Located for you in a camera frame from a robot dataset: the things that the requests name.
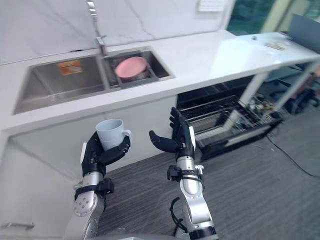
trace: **faucet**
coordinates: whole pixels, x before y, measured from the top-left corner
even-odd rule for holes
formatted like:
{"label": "faucet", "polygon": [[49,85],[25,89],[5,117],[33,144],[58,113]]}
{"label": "faucet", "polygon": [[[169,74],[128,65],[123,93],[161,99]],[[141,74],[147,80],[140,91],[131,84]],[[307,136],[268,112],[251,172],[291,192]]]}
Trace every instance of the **faucet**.
{"label": "faucet", "polygon": [[97,16],[97,10],[96,10],[95,4],[94,4],[93,0],[86,0],[86,3],[88,5],[88,10],[89,10],[89,13],[90,13],[90,16],[91,16],[91,19],[93,22],[94,31],[96,34],[95,40],[99,46],[99,49],[101,51],[102,56],[105,58],[108,56],[107,46],[106,46],[104,39],[103,39],[105,37],[105,35],[101,36],[99,29],[98,29],[98,16]]}

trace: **white cabinet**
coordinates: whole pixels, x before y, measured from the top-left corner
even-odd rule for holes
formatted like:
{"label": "white cabinet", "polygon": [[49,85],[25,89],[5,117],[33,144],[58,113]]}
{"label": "white cabinet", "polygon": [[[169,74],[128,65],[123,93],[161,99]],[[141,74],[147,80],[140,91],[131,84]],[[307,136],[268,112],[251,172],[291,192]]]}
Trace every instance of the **white cabinet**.
{"label": "white cabinet", "polygon": [[61,238],[72,215],[73,195],[69,180],[9,140],[0,166],[0,225],[35,227],[0,228],[0,239]]}
{"label": "white cabinet", "polygon": [[52,166],[73,183],[82,178],[80,155],[97,123],[105,119],[122,119],[133,134],[133,145],[121,160],[108,166],[107,171],[135,163],[161,153],[151,143],[149,130],[161,136],[171,136],[169,115],[176,105],[176,96],[123,108],[104,114],[49,126],[14,136],[12,139],[26,151]]}
{"label": "white cabinet", "polygon": [[82,178],[82,144],[89,140],[96,124],[103,120],[104,115],[100,114],[23,133],[12,140],[77,183]]}
{"label": "white cabinet", "polygon": [[124,127],[130,129],[133,134],[133,145],[127,155],[109,165],[107,171],[162,153],[151,143],[149,131],[154,130],[159,136],[171,138],[169,116],[171,108],[176,106],[176,103],[176,96],[172,96],[106,113],[108,119],[122,119]]}

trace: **floor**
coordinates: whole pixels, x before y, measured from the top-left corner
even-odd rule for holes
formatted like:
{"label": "floor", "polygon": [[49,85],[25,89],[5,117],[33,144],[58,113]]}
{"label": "floor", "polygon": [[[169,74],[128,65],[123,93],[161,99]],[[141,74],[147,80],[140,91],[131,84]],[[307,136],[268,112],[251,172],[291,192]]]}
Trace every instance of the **floor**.
{"label": "floor", "polygon": [[[302,113],[280,126],[274,142],[309,172],[320,175],[320,111]],[[163,153],[112,171],[99,234],[172,235],[169,207],[177,182],[167,180],[172,154]],[[202,163],[207,204],[220,240],[319,240],[320,178],[297,169],[266,138]],[[180,206],[175,212],[181,216]]]}

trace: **kitchen sink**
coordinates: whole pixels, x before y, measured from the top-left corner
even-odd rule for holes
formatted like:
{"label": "kitchen sink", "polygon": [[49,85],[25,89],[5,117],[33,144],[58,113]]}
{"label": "kitchen sink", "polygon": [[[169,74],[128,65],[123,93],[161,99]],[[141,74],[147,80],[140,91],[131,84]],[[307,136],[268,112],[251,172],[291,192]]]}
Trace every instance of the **kitchen sink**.
{"label": "kitchen sink", "polygon": [[[108,54],[104,58],[91,55],[31,66],[14,114],[174,77],[150,47]],[[147,60],[152,77],[121,81],[114,72],[117,61],[136,54]]]}
{"label": "kitchen sink", "polygon": [[101,69],[95,55],[31,66],[14,114],[103,93]]}
{"label": "kitchen sink", "polygon": [[[115,68],[120,62],[130,57],[143,57],[148,66],[142,76],[134,79],[121,79],[115,74]],[[152,48],[148,46],[110,52],[109,56],[104,58],[104,67],[110,88],[130,88],[174,77]]]}

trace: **pink plate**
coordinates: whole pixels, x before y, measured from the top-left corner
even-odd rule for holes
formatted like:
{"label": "pink plate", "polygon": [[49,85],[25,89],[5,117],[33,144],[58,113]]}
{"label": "pink plate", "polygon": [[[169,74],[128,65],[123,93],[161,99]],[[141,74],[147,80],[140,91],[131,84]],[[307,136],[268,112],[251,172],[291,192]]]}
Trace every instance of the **pink plate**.
{"label": "pink plate", "polygon": [[133,56],[123,60],[115,68],[115,73],[123,79],[133,78],[142,73],[147,67],[147,60],[140,56]]}

